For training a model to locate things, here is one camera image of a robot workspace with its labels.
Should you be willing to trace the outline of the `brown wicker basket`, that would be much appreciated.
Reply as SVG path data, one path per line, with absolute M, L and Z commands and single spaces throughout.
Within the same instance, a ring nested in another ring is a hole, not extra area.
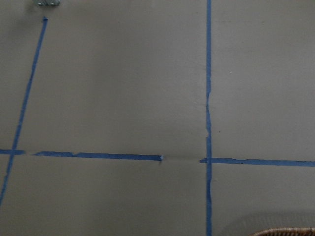
M 251 236 L 314 236 L 315 228 L 272 228 L 255 232 Z

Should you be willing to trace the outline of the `aluminium frame post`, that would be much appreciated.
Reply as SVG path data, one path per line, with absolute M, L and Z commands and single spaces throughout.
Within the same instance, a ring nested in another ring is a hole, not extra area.
M 44 7 L 44 6 L 59 6 L 60 5 L 60 0 L 33 0 L 34 4 L 39 7 Z

